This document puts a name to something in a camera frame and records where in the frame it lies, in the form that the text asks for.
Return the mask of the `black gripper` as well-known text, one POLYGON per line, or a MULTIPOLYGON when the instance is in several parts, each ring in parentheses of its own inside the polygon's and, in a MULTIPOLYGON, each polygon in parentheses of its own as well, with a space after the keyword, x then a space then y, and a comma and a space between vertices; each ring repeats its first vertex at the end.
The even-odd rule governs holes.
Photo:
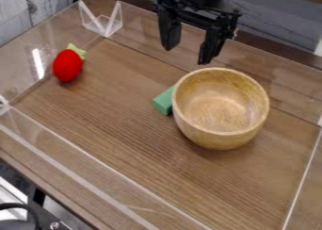
POLYGON ((161 44, 166 51, 174 49, 182 39, 182 23, 206 28, 198 64, 212 62, 234 37, 241 10, 225 0, 158 0, 161 44))

